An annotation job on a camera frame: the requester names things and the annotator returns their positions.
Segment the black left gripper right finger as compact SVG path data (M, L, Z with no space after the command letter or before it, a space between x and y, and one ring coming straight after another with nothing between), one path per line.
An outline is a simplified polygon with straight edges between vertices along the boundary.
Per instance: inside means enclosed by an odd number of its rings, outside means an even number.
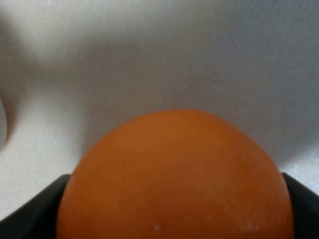
M295 238L319 239L319 196L289 174L282 175L292 201Z

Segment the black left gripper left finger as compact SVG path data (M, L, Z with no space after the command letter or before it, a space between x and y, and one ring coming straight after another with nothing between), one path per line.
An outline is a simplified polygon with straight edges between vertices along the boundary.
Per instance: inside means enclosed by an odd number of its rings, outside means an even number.
M70 175L58 177L0 222L1 239L54 239L58 207Z

